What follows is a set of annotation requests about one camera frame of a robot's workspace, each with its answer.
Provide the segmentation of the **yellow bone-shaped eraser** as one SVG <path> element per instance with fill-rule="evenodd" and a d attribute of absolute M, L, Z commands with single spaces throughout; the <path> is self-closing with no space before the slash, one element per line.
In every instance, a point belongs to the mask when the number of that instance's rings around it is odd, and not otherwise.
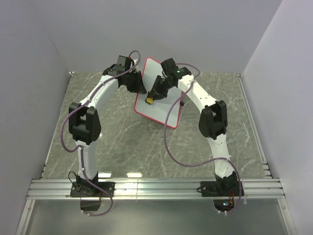
<path fill-rule="evenodd" d="M 145 102 L 148 103 L 148 104 L 152 104 L 153 103 L 153 98 L 152 97 L 148 97 L 148 98 L 146 98 Z"/>

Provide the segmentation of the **pink framed whiteboard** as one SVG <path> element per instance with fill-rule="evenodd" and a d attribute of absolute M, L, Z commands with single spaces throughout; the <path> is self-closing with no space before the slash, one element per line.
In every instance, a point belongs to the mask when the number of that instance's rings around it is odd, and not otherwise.
<path fill-rule="evenodd" d="M 152 89 L 156 77 L 161 74 L 162 67 L 160 63 L 151 57 L 146 58 L 142 72 L 142 80 L 143 85 L 148 92 Z M 145 102 L 147 94 L 138 93 L 134 103 L 134 111 L 139 115 L 164 124 L 170 107 L 180 95 L 181 91 L 178 88 L 173 87 L 169 90 L 166 98 L 155 100 L 152 104 L 148 104 Z M 167 121 L 168 127 L 173 129 L 177 128 L 179 112 L 180 104 L 177 103 L 169 115 Z"/>

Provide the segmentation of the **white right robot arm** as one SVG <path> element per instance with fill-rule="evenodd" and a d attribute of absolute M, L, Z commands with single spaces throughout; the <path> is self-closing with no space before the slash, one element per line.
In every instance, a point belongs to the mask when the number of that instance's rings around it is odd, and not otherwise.
<path fill-rule="evenodd" d="M 152 104 L 155 100 L 166 98 L 171 88 L 178 88 L 182 97 L 189 97 L 200 112 L 199 131 L 211 148 L 213 158 L 210 161 L 215 164 L 216 191 L 226 196 L 235 187 L 242 187 L 239 173 L 230 161 L 227 148 L 227 105 L 223 100 L 212 97 L 196 81 L 197 77 L 188 66 L 185 63 L 177 64 L 172 58 L 161 62 L 162 75 L 156 77 L 146 103 Z"/>

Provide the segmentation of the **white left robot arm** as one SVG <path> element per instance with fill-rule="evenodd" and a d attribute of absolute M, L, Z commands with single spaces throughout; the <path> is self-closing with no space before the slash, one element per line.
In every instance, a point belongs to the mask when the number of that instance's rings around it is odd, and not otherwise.
<path fill-rule="evenodd" d="M 75 140 L 79 157 L 77 183 L 82 184 L 81 190 L 88 197 L 99 191 L 95 158 L 95 142 L 101 134 L 98 110 L 121 86 L 131 93 L 147 93 L 141 71 L 136 67 L 139 61 L 130 55 L 120 55 L 115 64 L 103 71 L 95 88 L 83 100 L 69 106 L 68 131 Z"/>

